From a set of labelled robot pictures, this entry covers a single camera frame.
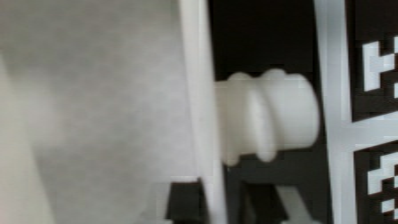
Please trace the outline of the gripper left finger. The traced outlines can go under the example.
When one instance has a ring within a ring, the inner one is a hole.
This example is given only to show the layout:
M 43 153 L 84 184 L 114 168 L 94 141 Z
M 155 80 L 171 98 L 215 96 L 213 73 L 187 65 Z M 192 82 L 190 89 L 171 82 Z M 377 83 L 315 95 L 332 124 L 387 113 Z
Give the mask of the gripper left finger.
M 208 224 L 208 204 L 203 182 L 174 182 L 165 219 L 172 224 Z

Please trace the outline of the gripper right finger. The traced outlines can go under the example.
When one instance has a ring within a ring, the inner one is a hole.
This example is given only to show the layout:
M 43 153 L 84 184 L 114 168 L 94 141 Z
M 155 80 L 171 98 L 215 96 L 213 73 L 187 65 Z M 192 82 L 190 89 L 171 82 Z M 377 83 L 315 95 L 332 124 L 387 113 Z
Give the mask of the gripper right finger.
M 261 183 L 242 184 L 240 224 L 283 224 L 288 215 L 275 186 Z

